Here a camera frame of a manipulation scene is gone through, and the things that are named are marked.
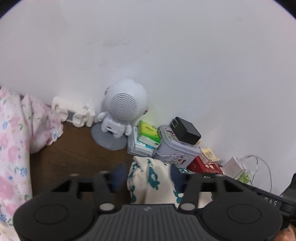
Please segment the person right hand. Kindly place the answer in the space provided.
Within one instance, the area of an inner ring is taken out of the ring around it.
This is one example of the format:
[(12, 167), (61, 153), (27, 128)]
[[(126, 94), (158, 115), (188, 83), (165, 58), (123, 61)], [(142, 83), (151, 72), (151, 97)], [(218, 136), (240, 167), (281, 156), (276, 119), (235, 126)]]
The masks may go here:
[(287, 228), (280, 230), (275, 241), (296, 241), (295, 227), (290, 224)]

